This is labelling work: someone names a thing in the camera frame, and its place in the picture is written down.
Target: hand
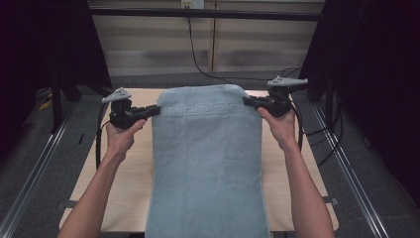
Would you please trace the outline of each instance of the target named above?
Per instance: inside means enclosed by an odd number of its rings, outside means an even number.
[[[278,142],[278,145],[282,150],[291,146],[291,143],[295,144],[295,132],[294,132],[294,112],[288,111],[281,117],[273,117],[269,112],[260,107],[258,109],[261,117],[268,122],[272,136]]]
[[[111,158],[118,160],[118,164],[123,162],[126,158],[127,151],[130,150],[134,144],[134,134],[140,131],[145,124],[146,120],[139,120],[131,128],[123,130],[108,123],[106,125],[108,135],[107,154],[111,153]]]

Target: forearm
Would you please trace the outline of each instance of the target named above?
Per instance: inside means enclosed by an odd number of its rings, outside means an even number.
[[[85,193],[65,220],[58,237],[99,237],[109,192],[119,165],[107,153]]]
[[[295,140],[284,149],[293,224],[298,237],[334,237],[331,217]]]

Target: light wood tabletop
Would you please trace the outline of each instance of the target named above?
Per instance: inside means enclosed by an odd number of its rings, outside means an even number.
[[[157,104],[163,89],[126,88],[133,97],[133,106]],[[249,95],[266,96],[266,91],[247,91]],[[104,121],[109,119],[110,108]],[[104,232],[144,232],[149,211],[153,182],[152,123],[149,121],[135,135],[135,144],[121,164],[109,195],[102,224]],[[102,133],[101,155],[107,148],[106,132]],[[306,136],[303,137],[302,155],[308,170],[322,196],[328,196]],[[78,200],[95,174],[95,143],[87,156],[85,165],[70,200]],[[262,120],[262,187],[270,230],[293,231],[290,190],[282,150],[272,137],[268,124]],[[339,226],[331,203],[327,203],[336,230]],[[60,227],[71,211],[67,208]]]

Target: electrical outlet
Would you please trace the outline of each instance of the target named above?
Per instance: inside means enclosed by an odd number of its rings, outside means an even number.
[[[192,0],[193,9],[204,9],[204,0]]]
[[[192,0],[181,0],[181,9],[192,9]]]

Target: black horizontal bar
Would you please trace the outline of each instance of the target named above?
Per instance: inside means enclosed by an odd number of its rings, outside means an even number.
[[[220,19],[256,19],[317,22],[325,18],[313,13],[243,12],[226,10],[164,9],[164,8],[115,8],[91,6],[91,15],[101,16],[147,16],[147,17],[190,17]]]

